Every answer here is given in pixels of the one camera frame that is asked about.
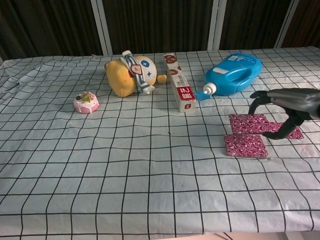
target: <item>white bottle cap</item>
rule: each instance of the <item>white bottle cap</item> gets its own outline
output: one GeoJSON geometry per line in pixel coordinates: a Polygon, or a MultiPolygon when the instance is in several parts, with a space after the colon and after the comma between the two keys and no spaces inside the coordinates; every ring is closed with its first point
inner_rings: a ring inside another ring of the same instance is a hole
{"type": "Polygon", "coordinates": [[[212,82],[208,82],[206,85],[203,86],[203,92],[205,94],[214,94],[217,91],[216,85],[214,85],[212,82]]]}

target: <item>dark curtain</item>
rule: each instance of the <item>dark curtain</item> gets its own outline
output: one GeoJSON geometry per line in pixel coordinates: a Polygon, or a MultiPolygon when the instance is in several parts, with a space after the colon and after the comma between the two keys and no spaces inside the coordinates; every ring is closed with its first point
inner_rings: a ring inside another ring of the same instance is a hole
{"type": "Polygon", "coordinates": [[[228,0],[220,49],[273,48],[291,0],[228,0]]]}
{"type": "Polygon", "coordinates": [[[103,0],[114,54],[206,50],[213,0],[103,0]]]}
{"type": "Polygon", "coordinates": [[[282,47],[320,48],[320,1],[300,0],[290,26],[284,37],[282,47]]]}
{"type": "Polygon", "coordinates": [[[90,0],[0,0],[3,60],[102,55],[90,0]]]}

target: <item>robotic arm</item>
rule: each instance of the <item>robotic arm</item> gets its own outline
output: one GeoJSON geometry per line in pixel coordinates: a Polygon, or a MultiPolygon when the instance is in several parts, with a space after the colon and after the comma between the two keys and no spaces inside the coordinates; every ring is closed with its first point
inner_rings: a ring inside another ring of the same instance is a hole
{"type": "Polygon", "coordinates": [[[262,135],[279,140],[287,137],[305,120],[320,120],[320,90],[312,88],[282,88],[270,91],[256,91],[248,114],[254,114],[260,105],[273,103],[282,107],[289,118],[278,132],[264,132],[262,135]]]}

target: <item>blue detergent bottle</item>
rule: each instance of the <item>blue detergent bottle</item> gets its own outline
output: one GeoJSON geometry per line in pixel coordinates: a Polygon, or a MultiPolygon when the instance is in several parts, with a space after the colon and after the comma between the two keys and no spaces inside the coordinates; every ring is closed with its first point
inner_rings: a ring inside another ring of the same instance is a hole
{"type": "Polygon", "coordinates": [[[203,101],[215,95],[230,95],[246,89],[261,73],[261,61],[244,53],[233,53],[211,68],[204,76],[203,91],[195,98],[203,101]]]}

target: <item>red logo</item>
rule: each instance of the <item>red logo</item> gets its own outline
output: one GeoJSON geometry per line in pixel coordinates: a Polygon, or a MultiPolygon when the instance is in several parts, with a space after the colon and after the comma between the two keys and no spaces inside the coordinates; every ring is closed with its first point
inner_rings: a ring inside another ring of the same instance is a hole
{"type": "Polygon", "coordinates": [[[134,77],[134,75],[129,70],[128,70],[128,73],[129,73],[130,78],[134,77]]]}
{"type": "Polygon", "coordinates": [[[177,87],[181,100],[195,100],[195,96],[189,86],[177,87]]]}

